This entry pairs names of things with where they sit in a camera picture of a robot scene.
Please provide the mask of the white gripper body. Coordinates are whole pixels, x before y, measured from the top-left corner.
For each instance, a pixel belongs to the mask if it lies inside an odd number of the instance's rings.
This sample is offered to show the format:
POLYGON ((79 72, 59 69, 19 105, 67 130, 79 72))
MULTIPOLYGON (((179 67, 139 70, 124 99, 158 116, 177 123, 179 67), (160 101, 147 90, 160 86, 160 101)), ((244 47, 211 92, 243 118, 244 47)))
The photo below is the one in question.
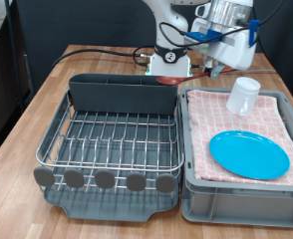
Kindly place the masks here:
POLYGON ((196 18, 191 30, 185 34, 185 43, 204 55, 204 67, 228 66, 247 70, 255 53, 257 27, 220 25, 196 18))

